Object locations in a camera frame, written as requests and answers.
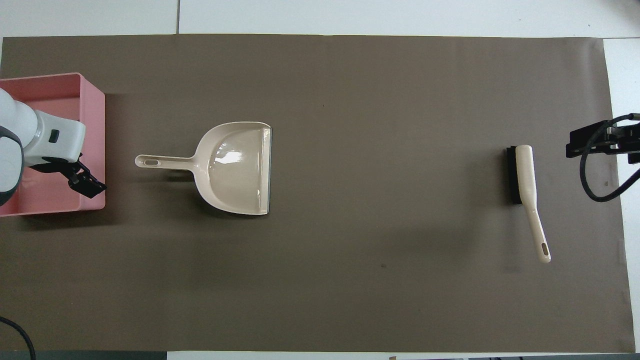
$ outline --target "black cable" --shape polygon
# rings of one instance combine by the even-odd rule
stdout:
[[[20,325],[16,324],[15,322],[7,318],[3,318],[2,316],[0,316],[0,322],[3,322],[9,325],[10,327],[13,327],[17,332],[20,333],[20,335],[24,339],[24,342],[27,343],[27,347],[29,348],[29,357],[31,358],[31,360],[35,360],[36,350],[33,348],[33,343],[31,342],[31,339],[29,339],[29,335],[27,335],[27,332],[22,327],[20,327]]]
[[[629,188],[629,186],[633,185],[638,179],[640,179],[640,170],[637,170],[633,175],[631,175],[622,185],[620,185],[617,189],[613,190],[609,195],[605,196],[597,196],[591,191],[589,184],[587,184],[587,175],[586,175],[586,165],[587,165],[587,155],[591,151],[593,144],[596,142],[598,136],[604,133],[604,131],[617,122],[621,122],[622,120],[633,120],[634,114],[622,115],[616,117],[615,119],[611,119],[602,123],[602,125],[596,130],[593,135],[587,141],[587,144],[584,146],[582,150],[582,156],[580,157],[580,182],[582,183],[582,188],[584,192],[589,195],[590,198],[597,202],[605,202],[609,200],[613,200],[620,196],[625,190]]]

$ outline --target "black button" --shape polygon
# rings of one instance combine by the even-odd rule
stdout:
[[[58,136],[60,135],[60,130],[51,130],[51,135],[49,136],[49,142],[55,143],[58,141]]]

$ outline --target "dustpan handle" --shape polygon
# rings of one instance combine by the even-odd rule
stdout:
[[[167,168],[171,170],[191,171],[193,162],[191,158],[178,158],[174,156],[138,155],[136,165],[144,168]]]

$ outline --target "brush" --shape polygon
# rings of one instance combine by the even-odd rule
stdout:
[[[522,204],[527,213],[529,227],[533,235],[533,244],[542,263],[551,261],[545,232],[538,214],[538,193],[536,191],[536,173],[533,168],[533,148],[529,145],[507,148],[507,168],[511,201]]]

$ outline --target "dustpan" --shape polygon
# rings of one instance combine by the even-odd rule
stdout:
[[[271,127],[228,122],[209,130],[190,158],[138,155],[143,168],[193,173],[202,198],[215,208],[245,215],[269,212]]]

